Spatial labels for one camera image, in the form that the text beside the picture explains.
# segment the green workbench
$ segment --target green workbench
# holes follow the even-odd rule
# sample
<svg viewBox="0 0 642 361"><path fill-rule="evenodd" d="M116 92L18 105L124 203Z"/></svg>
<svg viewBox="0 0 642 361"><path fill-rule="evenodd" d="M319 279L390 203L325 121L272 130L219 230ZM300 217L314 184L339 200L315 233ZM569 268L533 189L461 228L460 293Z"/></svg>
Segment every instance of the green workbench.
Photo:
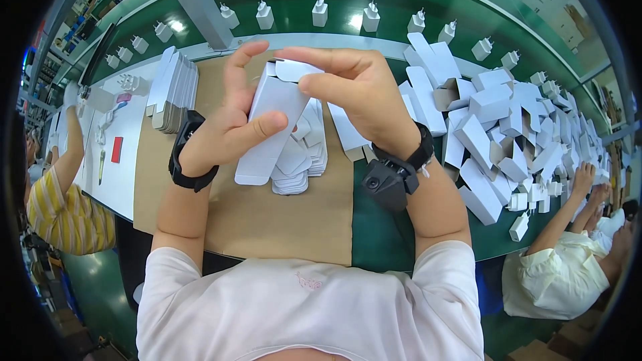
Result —
<svg viewBox="0 0 642 361"><path fill-rule="evenodd" d="M108 13L106 19L115 22L131 11L132 7L138 3L137 1L142 3L147 0L131 0L128 4L123 1ZM512 70L518 80L527 81L533 73L546 70L550 79L556 79L563 86L573 90L578 106L587 116L598 114L595 113L597 110L586 93L578 87L574 76L543 44L512 20L476 0L376 0L381 14L381 22L375 33L366 33L350 24L353 16L361 16L363 8L370 0L326 0L326 3L329 4L329 19L325 28L312 26L310 12L315 0L265 0L272 6L275 16L274 26L270 30L258 28L255 12L259 0L217 1L226 3L237 13L241 24L232 31L235 36L282 32L324 32L371 36L405 43L408 42L406 26L410 15L423 7L426 11L424 35L429 41L434 41L444 24L456 18L458 20L456 36L449 45L453 55L479 63L486 68L493 68L501 64L502 55L518 49L522 58L518 66ZM518 0L492 1L534 29L571 65L576 73L583 74L578 61L561 38L555 35L552 29L527 6ZM156 20L165 23L180 21L185 28L181 32L176 32L167 43L162 43L153 32ZM106 52L113 54L118 46L131 47L130 39L134 34L145 38L149 43L149 48L144 55L133 51L130 65L160 55L169 45L182 48L205 42L177 0L157 0L124 20L117 26ZM477 40L485 36L493 37L495 42L493 52L485 61L477 62L470 49ZM397 83L406 80L405 67L407 64L405 62L389 60L389 65ZM116 72L127 66L121 62ZM114 72L106 62L101 61L91 76L91 82L95 83ZM593 116L593 119L598 130L604 128L604 126L600 127L600 123L603 124L601 117ZM440 139L435 141L435 146L436 155L440 158ZM365 161L356 162L354 165L355 189L352 221L353 265L375 271L412 270L414 236L410 220L405 212L398 215L390 214L364 196L359 187L364 172ZM483 226L469 212L470 232L476 259L492 258L529 245L559 209L559 204L559 198L553 198L549 213L533 215L530 220L530 228L519 243L510 240L508 230L521 213L504 210L497 224Z"/></svg>

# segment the embroidered logo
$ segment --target embroidered logo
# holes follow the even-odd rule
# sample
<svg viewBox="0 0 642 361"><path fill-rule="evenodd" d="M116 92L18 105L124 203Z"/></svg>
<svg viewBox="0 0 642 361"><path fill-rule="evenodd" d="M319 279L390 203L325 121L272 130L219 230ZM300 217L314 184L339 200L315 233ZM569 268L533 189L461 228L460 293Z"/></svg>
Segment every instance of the embroidered logo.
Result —
<svg viewBox="0 0 642 361"><path fill-rule="evenodd" d="M321 288L323 284L318 280L306 279L305 277L301 276L300 272L297 272L296 277L299 279L299 284L303 288L308 287L308 288L311 288L312 290L317 290L317 288Z"/></svg>

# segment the light yellow shirt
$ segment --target light yellow shirt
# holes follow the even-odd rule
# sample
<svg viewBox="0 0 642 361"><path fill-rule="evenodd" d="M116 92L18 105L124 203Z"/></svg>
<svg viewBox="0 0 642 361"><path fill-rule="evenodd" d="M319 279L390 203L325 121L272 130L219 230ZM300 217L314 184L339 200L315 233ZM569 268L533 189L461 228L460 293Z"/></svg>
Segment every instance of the light yellow shirt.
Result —
<svg viewBox="0 0 642 361"><path fill-rule="evenodd" d="M565 231L555 249L523 253L508 254L502 269L504 310L510 316L570 320L609 287L595 258L607 253L586 230Z"/></svg>
<svg viewBox="0 0 642 361"><path fill-rule="evenodd" d="M76 184L63 195L55 166L31 187L27 217L39 237L64 253L92 254L116 244L114 214Z"/></svg>

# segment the yellow striped shirt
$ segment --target yellow striped shirt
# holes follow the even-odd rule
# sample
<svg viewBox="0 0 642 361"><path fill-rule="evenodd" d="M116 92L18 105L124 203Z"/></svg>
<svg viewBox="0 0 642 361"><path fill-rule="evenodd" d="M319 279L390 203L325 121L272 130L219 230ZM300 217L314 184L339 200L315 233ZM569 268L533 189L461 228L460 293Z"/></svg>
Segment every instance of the yellow striped shirt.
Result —
<svg viewBox="0 0 642 361"><path fill-rule="evenodd" d="M31 187L27 217L39 237L64 253L92 254L116 244L114 214L76 184L63 195L55 166Z"/></svg>

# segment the red card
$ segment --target red card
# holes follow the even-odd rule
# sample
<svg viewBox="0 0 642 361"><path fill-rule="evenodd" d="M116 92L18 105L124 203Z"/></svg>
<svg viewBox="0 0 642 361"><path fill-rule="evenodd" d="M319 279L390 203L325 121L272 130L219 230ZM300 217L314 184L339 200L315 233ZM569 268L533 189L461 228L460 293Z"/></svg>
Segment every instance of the red card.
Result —
<svg viewBox="0 0 642 361"><path fill-rule="evenodd" d="M120 150L123 146L123 137L114 138L114 149L112 150L112 163L120 163Z"/></svg>

